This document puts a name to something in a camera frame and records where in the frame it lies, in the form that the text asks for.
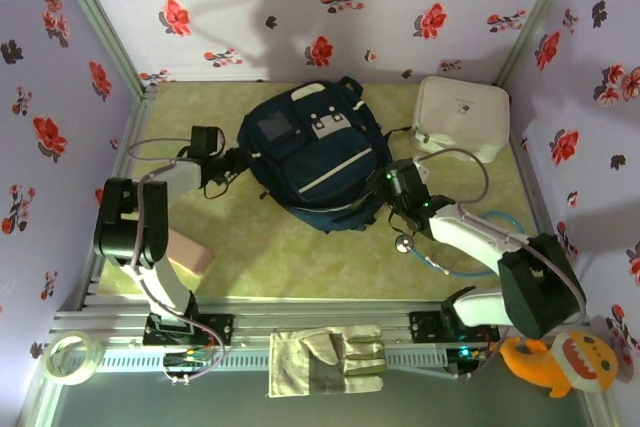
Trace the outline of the aluminium side rail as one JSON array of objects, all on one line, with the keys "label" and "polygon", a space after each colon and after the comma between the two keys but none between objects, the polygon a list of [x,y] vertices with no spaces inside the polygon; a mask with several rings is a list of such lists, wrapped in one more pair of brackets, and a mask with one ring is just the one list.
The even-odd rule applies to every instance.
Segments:
[{"label": "aluminium side rail", "polygon": [[585,270],[593,246],[589,236],[597,218],[586,204],[589,168],[580,123],[557,105],[532,99],[509,87],[511,140],[521,167],[539,229],[558,236],[579,286],[585,292]]},{"label": "aluminium side rail", "polygon": [[[135,160],[132,160],[127,153],[130,144],[141,139],[146,124],[148,123],[149,108],[153,104],[154,93],[147,98],[143,95],[141,98],[135,98],[130,109],[125,132],[116,151],[116,161],[111,177],[129,177],[135,166]],[[99,284],[104,272],[105,260],[98,256],[93,247],[93,239],[89,242],[89,252],[86,259],[85,267],[78,282],[73,295],[69,298],[72,311],[82,311],[88,305],[98,305],[104,303],[105,298],[109,298],[109,304],[117,304],[128,301],[138,301],[140,294],[119,294],[119,293],[99,293]]]}]

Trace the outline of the pink rectangular box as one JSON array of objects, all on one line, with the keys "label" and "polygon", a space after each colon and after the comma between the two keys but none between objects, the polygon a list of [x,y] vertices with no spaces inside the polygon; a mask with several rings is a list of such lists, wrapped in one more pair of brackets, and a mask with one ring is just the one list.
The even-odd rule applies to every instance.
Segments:
[{"label": "pink rectangular box", "polygon": [[214,258],[210,249],[173,229],[169,230],[167,256],[174,266],[195,277],[202,277]]}]

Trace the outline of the navy blue backpack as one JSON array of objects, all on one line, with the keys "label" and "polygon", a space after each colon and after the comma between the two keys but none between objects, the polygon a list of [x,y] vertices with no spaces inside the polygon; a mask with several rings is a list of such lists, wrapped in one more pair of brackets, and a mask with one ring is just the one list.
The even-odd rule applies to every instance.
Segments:
[{"label": "navy blue backpack", "polygon": [[389,136],[345,76],[301,84],[256,106],[237,142],[265,192],[324,233],[363,231],[384,204],[370,178],[391,163]]}]

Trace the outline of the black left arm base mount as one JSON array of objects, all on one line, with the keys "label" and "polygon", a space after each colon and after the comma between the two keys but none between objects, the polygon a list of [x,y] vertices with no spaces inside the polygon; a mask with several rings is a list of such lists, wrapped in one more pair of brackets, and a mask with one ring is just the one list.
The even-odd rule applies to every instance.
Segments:
[{"label": "black left arm base mount", "polygon": [[[234,331],[231,314],[198,314],[195,321],[215,331],[225,346],[229,346]],[[209,333],[174,317],[150,314],[147,317],[142,343],[145,346],[205,347],[211,341]]]}]

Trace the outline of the aluminium corner post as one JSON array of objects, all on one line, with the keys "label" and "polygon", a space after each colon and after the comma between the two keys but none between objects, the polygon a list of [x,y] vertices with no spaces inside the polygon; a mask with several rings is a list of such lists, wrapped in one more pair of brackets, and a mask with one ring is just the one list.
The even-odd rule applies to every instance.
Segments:
[{"label": "aluminium corner post", "polygon": [[518,62],[519,57],[523,53],[526,45],[534,38],[534,35],[545,19],[547,11],[551,8],[555,0],[536,0],[521,33],[518,35],[516,42],[509,51],[509,54],[501,67],[498,77],[494,82],[497,87],[504,88]]},{"label": "aluminium corner post", "polygon": [[134,64],[112,22],[109,20],[100,0],[77,0],[77,2],[131,92],[138,99],[143,99],[146,94],[146,88],[139,79]]}]

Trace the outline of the aluminium frame rail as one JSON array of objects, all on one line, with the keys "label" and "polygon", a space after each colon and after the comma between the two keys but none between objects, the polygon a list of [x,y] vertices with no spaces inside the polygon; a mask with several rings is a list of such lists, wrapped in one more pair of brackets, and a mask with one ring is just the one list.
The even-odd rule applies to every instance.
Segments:
[{"label": "aluminium frame rail", "polygon": [[[148,305],[138,301],[109,304],[109,298],[82,311],[60,311],[55,314],[47,341],[56,336],[82,331],[109,347],[145,346],[142,343]],[[275,330],[297,331],[327,326],[377,324],[382,328],[382,341],[391,347],[439,346],[445,348],[485,347],[493,343],[413,343],[409,330],[409,314],[417,311],[441,311],[437,302],[419,301],[303,301],[275,299],[222,299],[199,307],[200,314],[231,314],[234,331],[230,349],[262,349],[268,346]],[[480,325],[507,326],[505,320],[482,320]],[[180,348],[185,346],[145,346]]]}]

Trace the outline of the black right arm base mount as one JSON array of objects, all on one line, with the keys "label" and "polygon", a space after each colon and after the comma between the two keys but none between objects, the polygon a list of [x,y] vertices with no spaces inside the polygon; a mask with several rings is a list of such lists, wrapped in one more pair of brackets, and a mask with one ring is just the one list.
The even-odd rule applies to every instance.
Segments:
[{"label": "black right arm base mount", "polygon": [[417,311],[409,314],[413,343],[493,343],[500,339],[497,328],[465,326],[453,313]]}]

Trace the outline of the blue tube stethoscope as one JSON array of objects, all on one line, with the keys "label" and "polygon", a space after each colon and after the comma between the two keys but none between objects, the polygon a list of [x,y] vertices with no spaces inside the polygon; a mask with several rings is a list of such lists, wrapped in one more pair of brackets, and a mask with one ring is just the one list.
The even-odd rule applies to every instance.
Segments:
[{"label": "blue tube stethoscope", "polygon": [[446,275],[464,279],[482,278],[498,274],[498,261],[505,252],[518,249],[516,240],[525,240],[525,231],[512,217],[498,211],[490,211],[481,216],[464,211],[446,209],[435,217],[435,240],[455,247],[459,251],[482,263],[485,271],[462,272],[442,267],[428,256],[423,256],[414,248],[412,236],[401,234],[396,238],[396,249],[401,253],[411,253],[428,267]]}]

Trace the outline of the small circuit board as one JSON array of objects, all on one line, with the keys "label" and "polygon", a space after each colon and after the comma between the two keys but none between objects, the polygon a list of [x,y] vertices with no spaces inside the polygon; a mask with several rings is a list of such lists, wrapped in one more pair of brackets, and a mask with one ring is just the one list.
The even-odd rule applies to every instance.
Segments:
[{"label": "small circuit board", "polygon": [[490,353],[490,350],[486,347],[469,347],[463,346],[458,352],[458,359],[462,362],[479,362],[482,363],[486,360],[487,355]]},{"label": "small circuit board", "polygon": [[202,369],[211,362],[206,352],[171,352],[164,355],[162,364],[165,369]]}]

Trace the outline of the white medical case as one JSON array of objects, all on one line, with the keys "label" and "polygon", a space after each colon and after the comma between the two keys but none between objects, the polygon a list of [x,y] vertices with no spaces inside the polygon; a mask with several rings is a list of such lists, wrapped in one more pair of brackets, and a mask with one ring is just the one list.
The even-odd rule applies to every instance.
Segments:
[{"label": "white medical case", "polygon": [[430,76],[422,80],[410,139],[426,153],[461,148],[491,163],[508,143],[509,96],[503,89]]}]

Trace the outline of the grey white work glove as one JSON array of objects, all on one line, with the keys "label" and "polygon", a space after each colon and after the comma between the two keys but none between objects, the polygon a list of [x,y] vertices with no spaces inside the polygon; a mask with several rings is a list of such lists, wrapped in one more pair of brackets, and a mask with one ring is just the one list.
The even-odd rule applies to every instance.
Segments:
[{"label": "grey white work glove", "polygon": [[379,325],[275,330],[269,343],[268,396],[378,392],[386,367]]}]

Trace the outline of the orange shark plush toy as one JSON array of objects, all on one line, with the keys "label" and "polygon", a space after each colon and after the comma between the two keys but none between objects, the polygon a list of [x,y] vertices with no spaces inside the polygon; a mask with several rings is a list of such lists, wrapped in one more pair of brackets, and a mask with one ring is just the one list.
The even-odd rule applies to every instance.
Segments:
[{"label": "orange shark plush toy", "polygon": [[541,340],[507,338],[499,347],[508,369],[518,378],[549,389],[551,398],[565,397],[571,390],[597,394],[607,391],[618,373],[613,349],[595,335],[582,331],[558,334],[550,347]]}]

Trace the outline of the clear tape roll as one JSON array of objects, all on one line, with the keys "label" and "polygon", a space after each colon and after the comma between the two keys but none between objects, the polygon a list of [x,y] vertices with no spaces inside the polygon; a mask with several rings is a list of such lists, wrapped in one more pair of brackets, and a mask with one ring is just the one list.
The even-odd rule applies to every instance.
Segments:
[{"label": "clear tape roll", "polygon": [[44,351],[45,377],[59,385],[79,385],[97,372],[104,354],[102,343],[85,332],[71,331],[62,334]]}]

